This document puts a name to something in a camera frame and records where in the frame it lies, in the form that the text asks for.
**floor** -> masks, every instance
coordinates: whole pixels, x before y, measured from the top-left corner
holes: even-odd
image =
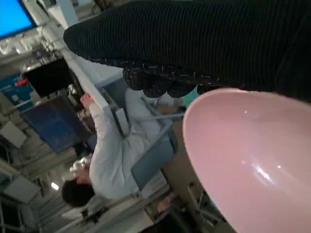
[[[158,110],[162,113],[173,113],[175,107],[160,106]],[[178,152],[175,157],[167,163],[163,170],[172,189],[183,199],[187,207],[191,211],[197,222],[200,222],[200,216],[195,211],[194,204],[188,192],[189,183],[195,183],[197,195],[200,194],[202,187],[188,159],[186,148],[182,136],[182,120],[175,120],[173,130],[178,141]],[[234,233],[228,224],[220,224],[216,228],[212,228],[206,224],[200,224],[204,233]]]

